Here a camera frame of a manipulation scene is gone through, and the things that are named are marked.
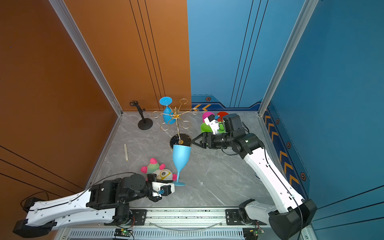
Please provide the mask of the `green wine glass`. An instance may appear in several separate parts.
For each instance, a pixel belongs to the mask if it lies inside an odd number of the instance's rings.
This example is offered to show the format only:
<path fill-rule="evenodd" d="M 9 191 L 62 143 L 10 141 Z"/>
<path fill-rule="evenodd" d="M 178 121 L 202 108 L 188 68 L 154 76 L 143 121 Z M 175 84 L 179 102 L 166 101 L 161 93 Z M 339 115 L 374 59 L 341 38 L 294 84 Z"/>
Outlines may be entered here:
<path fill-rule="evenodd" d="M 219 125 L 218 133 L 219 134 L 226 133 L 225 126 L 223 124 Z"/>
<path fill-rule="evenodd" d="M 207 125 L 206 123 L 202 123 L 201 126 L 201 133 L 212 133 L 212 129 L 209 125 Z"/>

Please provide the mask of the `light blue wine glass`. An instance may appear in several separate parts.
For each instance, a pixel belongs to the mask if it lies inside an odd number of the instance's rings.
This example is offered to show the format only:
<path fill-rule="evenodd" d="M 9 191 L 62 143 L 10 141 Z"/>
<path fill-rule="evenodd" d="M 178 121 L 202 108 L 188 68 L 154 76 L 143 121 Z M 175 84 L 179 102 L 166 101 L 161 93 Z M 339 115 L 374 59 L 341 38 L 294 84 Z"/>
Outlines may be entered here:
<path fill-rule="evenodd" d="M 173 161 L 177 169 L 177 180 L 174 182 L 175 186 L 185 186 L 184 183 L 179 181 L 179 177 L 182 169 L 187 165 L 190 159 L 191 150 L 191 147 L 184 145 L 174 145 L 173 147 Z"/>

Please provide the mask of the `pink wine glass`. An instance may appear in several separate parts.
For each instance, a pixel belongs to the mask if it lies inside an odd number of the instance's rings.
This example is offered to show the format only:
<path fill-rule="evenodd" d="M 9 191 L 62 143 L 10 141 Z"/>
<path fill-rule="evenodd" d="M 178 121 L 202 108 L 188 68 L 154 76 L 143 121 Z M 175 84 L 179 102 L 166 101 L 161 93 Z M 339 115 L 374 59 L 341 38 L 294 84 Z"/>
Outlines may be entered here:
<path fill-rule="evenodd" d="M 203 122 L 205 121 L 205 118 L 208 118 L 209 116 L 214 115 L 212 112 L 204 112 L 202 115 Z"/>

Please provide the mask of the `red wine glass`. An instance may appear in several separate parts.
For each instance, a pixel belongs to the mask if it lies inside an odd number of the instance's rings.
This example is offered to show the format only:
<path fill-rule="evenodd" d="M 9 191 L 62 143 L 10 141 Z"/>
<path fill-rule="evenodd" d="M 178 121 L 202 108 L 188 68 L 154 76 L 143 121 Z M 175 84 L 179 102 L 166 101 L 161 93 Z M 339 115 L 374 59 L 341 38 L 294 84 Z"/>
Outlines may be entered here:
<path fill-rule="evenodd" d="M 222 122 L 222 121 L 223 121 L 223 117 L 225 117 L 225 116 L 227 116 L 227 115 L 228 115 L 227 112 L 219 112 L 219 113 L 217 113 L 217 120 L 218 120 L 219 122 Z"/>

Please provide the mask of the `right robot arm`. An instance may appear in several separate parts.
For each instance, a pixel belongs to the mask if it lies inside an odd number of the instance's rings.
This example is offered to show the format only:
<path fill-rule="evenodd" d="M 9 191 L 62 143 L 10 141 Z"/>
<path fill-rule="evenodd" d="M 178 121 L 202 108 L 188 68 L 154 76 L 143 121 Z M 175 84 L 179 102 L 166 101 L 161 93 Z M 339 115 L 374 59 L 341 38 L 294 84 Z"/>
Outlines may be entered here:
<path fill-rule="evenodd" d="M 300 235 L 317 211 L 314 201 L 304 199 L 288 183 L 269 157 L 265 144 L 245 127 L 239 115 L 226 115 L 221 122 L 215 115 L 209 115 L 204 122 L 211 131 L 201 133 L 192 143 L 203 149 L 231 148 L 254 170 L 274 201 L 272 206 L 253 199 L 243 202 L 238 211 L 241 221 L 269 224 L 281 240 Z"/>

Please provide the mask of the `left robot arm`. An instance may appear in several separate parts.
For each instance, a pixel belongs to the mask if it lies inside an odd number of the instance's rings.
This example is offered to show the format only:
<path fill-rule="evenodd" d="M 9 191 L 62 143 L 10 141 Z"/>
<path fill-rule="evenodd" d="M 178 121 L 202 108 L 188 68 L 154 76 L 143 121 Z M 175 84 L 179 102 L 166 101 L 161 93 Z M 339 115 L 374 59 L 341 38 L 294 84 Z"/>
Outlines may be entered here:
<path fill-rule="evenodd" d="M 52 200 L 26 199 L 24 220 L 17 221 L 13 233 L 22 238 L 37 238 L 70 225 L 100 222 L 105 225 L 128 223 L 133 214 L 129 203 L 141 198 L 157 202 L 175 191 L 173 183 L 160 182 L 155 174 L 140 174 L 105 180 L 80 193 Z"/>

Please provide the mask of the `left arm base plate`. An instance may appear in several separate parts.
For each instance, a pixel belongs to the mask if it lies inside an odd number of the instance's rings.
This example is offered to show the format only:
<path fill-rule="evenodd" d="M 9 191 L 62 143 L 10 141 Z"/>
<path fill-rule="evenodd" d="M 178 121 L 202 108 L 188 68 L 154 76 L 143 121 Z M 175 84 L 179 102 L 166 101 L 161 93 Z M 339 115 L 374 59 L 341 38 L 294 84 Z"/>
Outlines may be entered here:
<path fill-rule="evenodd" d="M 123 220 L 113 220 L 111 223 L 104 223 L 104 226 L 143 226 L 147 217 L 146 209 L 130 209 L 129 216 Z"/>

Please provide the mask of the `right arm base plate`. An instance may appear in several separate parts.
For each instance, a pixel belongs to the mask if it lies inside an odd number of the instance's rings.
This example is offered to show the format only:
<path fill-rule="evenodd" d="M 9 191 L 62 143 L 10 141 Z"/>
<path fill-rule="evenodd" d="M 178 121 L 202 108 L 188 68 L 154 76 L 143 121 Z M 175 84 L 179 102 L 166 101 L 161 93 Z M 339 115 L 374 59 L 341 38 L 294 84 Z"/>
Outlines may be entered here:
<path fill-rule="evenodd" d="M 267 224 L 261 221 L 251 220 L 246 214 L 245 210 L 242 209 L 226 209 L 226 221 L 228 226 L 237 225 L 261 225 L 266 226 Z"/>

